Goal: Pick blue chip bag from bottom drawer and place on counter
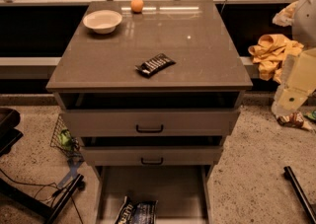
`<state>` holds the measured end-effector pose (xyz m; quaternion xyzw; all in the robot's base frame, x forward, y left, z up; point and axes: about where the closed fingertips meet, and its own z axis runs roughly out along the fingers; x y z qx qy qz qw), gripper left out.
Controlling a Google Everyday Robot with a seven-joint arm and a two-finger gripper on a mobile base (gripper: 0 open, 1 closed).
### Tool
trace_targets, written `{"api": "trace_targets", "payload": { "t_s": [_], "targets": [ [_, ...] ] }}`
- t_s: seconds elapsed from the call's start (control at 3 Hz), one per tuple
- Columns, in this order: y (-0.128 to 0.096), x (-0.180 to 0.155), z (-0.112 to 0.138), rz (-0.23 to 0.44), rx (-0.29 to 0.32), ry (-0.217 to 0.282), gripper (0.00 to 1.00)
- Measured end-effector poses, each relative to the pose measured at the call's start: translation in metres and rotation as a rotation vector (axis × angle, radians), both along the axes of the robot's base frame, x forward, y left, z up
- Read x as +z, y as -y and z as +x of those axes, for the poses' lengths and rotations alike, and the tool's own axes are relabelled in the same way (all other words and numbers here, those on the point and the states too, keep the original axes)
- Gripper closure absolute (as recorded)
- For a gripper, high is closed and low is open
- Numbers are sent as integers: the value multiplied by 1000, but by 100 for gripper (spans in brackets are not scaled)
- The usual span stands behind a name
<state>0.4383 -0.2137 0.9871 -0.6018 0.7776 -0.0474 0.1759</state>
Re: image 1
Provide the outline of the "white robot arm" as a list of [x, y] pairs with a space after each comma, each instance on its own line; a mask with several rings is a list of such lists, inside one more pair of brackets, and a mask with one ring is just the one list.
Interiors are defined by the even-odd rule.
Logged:
[[316, 0], [298, 0], [292, 36], [304, 45], [297, 56], [289, 55], [281, 72], [272, 112], [276, 116], [296, 112], [316, 90]]

